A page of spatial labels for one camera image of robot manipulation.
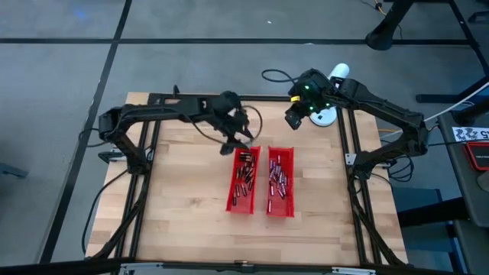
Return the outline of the red plastic bin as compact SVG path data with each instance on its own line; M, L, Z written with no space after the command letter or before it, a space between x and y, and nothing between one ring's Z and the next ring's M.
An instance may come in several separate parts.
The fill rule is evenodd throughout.
M277 155L280 155L280 164L277 164ZM281 189L281 182L278 179L278 173L276 174L277 182L271 182L271 175L274 174L274 169L269 172L268 184L267 184L267 202L270 199L272 201L271 213L267 213L269 216L281 217L281 218L293 218L295 214L294 208L294 149L292 147L269 147L268 148L268 169L269 160L274 161L274 167L279 166L279 169L283 171L287 176L287 190L284 194L284 199L281 199L278 193L278 189ZM274 196L270 195L270 184L274 186Z
M252 154L251 156L255 157L254 167L251 167L251 161L244 162L244 161L239 160L239 157L243 157L243 156L240 156L241 152L251 152L251 154ZM232 167L232 178L231 178L230 188L228 191L228 200L227 200L227 206L226 206L227 212L239 213L239 214L249 214L249 215L252 215L254 213L255 193L256 193L256 187L257 187L257 175L258 175L258 170L259 170L260 155L261 155L261 146L251 147L248 150L237 149L235 151L234 162L233 162L233 167ZM251 179L251 181L254 181L254 187L253 187L253 190L251 190L251 191L248 190L248 184L250 182L246 182L246 180L245 180L246 175L245 176L241 175L241 179L237 179L238 168L243 167L243 166L248 167L248 171L250 169L252 169L254 171L253 178ZM248 195L246 197L244 197L242 192L241 192L241 184L244 184L246 186L246 190L248 193ZM237 206L232 207L232 194L235 193L235 185L239 185L240 197L238 197Z

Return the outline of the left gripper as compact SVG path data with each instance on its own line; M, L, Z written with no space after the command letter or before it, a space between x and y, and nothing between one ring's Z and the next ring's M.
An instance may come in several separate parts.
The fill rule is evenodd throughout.
M217 98L212 99L212 113L215 116L212 125L224 137L234 140L235 134L239 133L254 140L254 136L248 129L248 116L235 92L224 91ZM249 146L241 141L226 141L222 144L219 153L229 155L235 149L248 150Z

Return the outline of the white printed paper sheet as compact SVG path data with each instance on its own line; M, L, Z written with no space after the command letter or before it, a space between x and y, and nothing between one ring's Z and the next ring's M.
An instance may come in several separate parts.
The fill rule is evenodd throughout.
M452 127L456 141L489 141L489 128Z

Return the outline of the red black device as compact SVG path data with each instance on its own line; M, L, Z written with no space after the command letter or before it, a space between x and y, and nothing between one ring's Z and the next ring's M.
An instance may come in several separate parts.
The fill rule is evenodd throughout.
M468 142L465 152L475 170L489 171L489 142Z

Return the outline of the black aluminium table frame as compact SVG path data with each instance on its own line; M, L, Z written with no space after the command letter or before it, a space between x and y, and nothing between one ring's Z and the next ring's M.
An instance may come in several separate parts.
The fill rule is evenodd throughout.
M259 101L249 112L261 146L252 215L226 211L233 158L219 153L219 134L207 124L161 123L138 260L358 265L342 150L350 131L309 120L294 131L288 106ZM266 213L269 147L294 149L293 218Z

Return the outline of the white desk lamp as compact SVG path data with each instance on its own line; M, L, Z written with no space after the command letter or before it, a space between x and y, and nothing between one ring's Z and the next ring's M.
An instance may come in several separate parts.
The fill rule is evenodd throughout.
M328 75L328 78L339 77L346 78L350 72L350 68L345 63L337 64L331 73ZM320 113L312 113L309 117L309 120L319 127L328 127L331 126L337 118L336 107L332 106L329 108L323 109Z

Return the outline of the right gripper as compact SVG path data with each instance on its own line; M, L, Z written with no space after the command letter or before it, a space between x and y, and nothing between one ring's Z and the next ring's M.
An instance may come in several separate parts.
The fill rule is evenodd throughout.
M287 124L297 130L302 119L309 118L316 126L331 126L336 120L336 109L322 95L323 90L330 87L328 77L319 70L302 73L288 92L291 106L285 111Z

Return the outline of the black desk frame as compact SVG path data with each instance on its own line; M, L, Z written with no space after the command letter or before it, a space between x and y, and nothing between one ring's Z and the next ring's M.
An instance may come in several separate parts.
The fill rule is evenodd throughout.
M460 93L418 94L418 103L481 103L489 99L489 0L446 0L481 65L483 76Z

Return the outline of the grey chair foot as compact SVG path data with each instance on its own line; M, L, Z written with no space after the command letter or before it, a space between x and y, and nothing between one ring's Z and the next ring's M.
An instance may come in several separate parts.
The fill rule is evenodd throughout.
M0 162L0 174L16 176L22 179L28 175L28 171Z

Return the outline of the silver metal bar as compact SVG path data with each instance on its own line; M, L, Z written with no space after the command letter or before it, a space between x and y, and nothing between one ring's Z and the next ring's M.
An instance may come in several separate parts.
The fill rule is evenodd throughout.
M120 266L118 275L134 275L136 271L163 269L160 262L126 263Z
M377 275L375 270L352 267L332 267L332 273L340 275Z

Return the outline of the dark grey desk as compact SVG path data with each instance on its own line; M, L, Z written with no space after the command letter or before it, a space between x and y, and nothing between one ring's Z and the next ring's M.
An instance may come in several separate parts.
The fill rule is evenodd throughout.
M489 128L489 99L438 118L461 197L456 200L466 211L454 220L455 233L469 273L489 275L489 171L475 170L465 152L468 142L456 141L452 127Z

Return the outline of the black stand foot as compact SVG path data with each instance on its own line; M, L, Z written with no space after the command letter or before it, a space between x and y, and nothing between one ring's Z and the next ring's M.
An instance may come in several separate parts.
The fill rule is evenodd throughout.
M389 11L385 13L384 19L365 37L365 43L373 50L389 50L391 48L395 30L414 3L414 0L391 1L392 5Z

